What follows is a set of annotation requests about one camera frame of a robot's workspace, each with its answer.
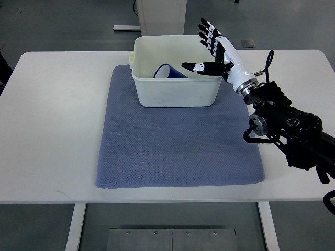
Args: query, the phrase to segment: white plastic bin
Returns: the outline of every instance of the white plastic bin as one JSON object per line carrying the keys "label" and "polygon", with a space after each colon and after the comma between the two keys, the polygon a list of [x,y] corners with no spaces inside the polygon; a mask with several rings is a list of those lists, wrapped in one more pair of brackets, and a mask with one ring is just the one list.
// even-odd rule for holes
{"label": "white plastic bin", "polygon": [[[148,36],[136,39],[132,77],[145,107],[201,107],[215,101],[222,77],[203,76],[181,67],[183,62],[211,62],[214,58],[196,35]],[[153,78],[162,64],[188,78]]]}

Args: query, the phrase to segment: black robotic arm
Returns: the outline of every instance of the black robotic arm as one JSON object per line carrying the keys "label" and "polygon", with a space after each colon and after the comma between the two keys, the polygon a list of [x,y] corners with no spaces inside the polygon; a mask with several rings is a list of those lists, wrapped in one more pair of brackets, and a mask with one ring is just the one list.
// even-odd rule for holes
{"label": "black robotic arm", "polygon": [[[285,155],[289,166],[310,170],[316,167],[323,184],[335,178],[335,138],[322,131],[321,119],[291,106],[278,85],[269,81],[268,68],[274,52],[270,51],[265,69],[250,73],[234,46],[210,22],[201,19],[199,25],[203,44],[215,62],[183,63],[182,67],[202,75],[222,76],[231,83],[234,91],[252,104],[255,113],[249,116],[249,128],[243,135],[248,143],[272,143]],[[257,76],[266,74],[266,82],[258,83]],[[267,139],[252,138],[251,132]],[[325,206],[335,215],[330,199],[335,190],[323,198]]]}

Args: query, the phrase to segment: blue mug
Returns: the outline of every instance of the blue mug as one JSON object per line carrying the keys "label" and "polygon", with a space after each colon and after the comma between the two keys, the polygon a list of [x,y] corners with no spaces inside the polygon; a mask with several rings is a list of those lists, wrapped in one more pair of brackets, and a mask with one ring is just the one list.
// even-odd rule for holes
{"label": "blue mug", "polygon": [[153,78],[187,78],[169,64],[159,66]]}

